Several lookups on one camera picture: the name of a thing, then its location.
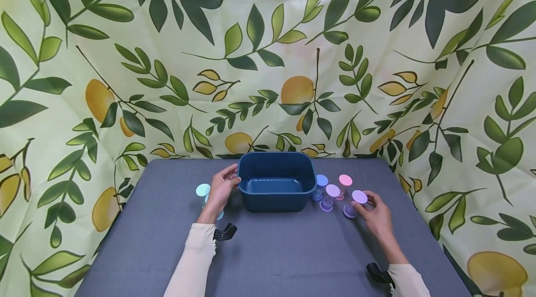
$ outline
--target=right hand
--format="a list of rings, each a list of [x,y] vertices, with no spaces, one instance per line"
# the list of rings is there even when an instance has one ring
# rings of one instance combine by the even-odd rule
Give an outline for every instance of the right hand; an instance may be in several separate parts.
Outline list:
[[[391,222],[391,211],[380,196],[372,191],[363,191],[368,197],[368,204],[373,208],[368,208],[356,202],[352,202],[352,206],[359,212],[365,220],[367,227],[378,240],[385,240],[392,237],[393,224]]]

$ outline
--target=yellow leaf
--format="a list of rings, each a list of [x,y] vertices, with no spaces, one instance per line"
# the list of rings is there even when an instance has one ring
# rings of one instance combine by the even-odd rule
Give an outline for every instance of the yellow leaf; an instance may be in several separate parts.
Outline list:
[[[19,185],[20,176],[18,174],[9,175],[0,182],[0,218],[4,216],[13,203],[19,191]]]
[[[28,167],[24,167],[22,171],[20,172],[20,176],[22,177],[22,181],[24,181],[24,199],[26,202],[30,201],[30,196],[32,195],[32,189],[30,188],[30,170],[28,170]]]
[[[400,104],[403,104],[403,103],[407,102],[408,99],[411,98],[411,96],[413,96],[413,93],[412,93],[412,94],[403,95],[402,97],[398,97],[398,98],[396,98],[394,101],[392,101],[389,105],[400,105]]]
[[[170,144],[159,144],[160,146],[164,146],[166,149],[168,149],[170,152],[175,153],[175,148]]]
[[[417,178],[409,178],[410,180],[412,180],[413,182],[413,188],[415,189],[415,193],[419,192],[422,190],[422,182],[421,180],[417,179]]]
[[[13,166],[13,163],[11,163],[9,157],[6,154],[0,155],[0,173],[10,169],[11,166]]]
[[[384,83],[378,86],[378,89],[382,90],[383,92],[387,93],[390,96],[398,96],[406,92],[406,88],[404,85],[400,84],[399,82],[394,82],[394,81]]]
[[[406,192],[406,194],[409,192],[409,189],[411,189],[411,186],[410,184],[408,183],[408,181],[406,181],[401,174],[398,174],[398,178],[400,179],[401,181],[401,185],[402,185],[402,189],[404,192]]]
[[[201,81],[198,82],[192,90],[197,93],[202,93],[203,95],[212,95],[212,93],[214,93],[216,89],[216,85],[209,82]]]
[[[198,76],[205,76],[208,79],[210,79],[211,81],[219,81],[219,79],[220,79],[220,75],[218,75],[218,73],[215,72],[212,69],[203,70],[203,71],[199,72],[197,75]]]
[[[404,79],[408,83],[413,84],[414,82],[417,82],[417,74],[413,71],[397,72],[396,74],[393,74],[393,75]]]
[[[305,155],[309,156],[309,157],[317,157],[318,156],[318,152],[315,151],[314,149],[311,149],[311,148],[304,148],[301,150],[302,153],[304,153]]]
[[[158,155],[160,157],[163,157],[165,159],[167,159],[168,157],[170,157],[169,153],[166,152],[164,149],[162,148],[157,148],[155,149],[154,151],[151,152],[152,155]]]
[[[227,90],[220,91],[212,98],[212,103],[223,100],[227,96]]]

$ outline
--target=beige sleeve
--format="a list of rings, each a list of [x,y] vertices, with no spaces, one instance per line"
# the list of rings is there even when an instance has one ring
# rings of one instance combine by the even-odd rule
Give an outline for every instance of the beige sleeve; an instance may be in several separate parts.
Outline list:
[[[390,264],[388,269],[396,289],[392,297],[430,297],[421,275],[410,264]]]
[[[207,275],[216,254],[214,224],[194,223],[182,257],[169,281],[164,297],[204,297]]]

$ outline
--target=pink hourglass cap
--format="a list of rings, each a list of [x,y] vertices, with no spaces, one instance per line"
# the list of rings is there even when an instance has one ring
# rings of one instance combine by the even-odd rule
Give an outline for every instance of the pink hourglass cap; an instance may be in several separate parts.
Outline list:
[[[348,175],[341,175],[339,176],[339,183],[345,187],[349,187],[352,185],[352,178]]]

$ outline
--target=blue plastic basin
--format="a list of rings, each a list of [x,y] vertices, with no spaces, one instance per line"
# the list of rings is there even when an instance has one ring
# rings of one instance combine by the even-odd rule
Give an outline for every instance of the blue plastic basin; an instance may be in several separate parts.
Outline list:
[[[316,188],[309,156],[300,152],[252,152],[238,166],[239,189],[251,212],[301,211]]]

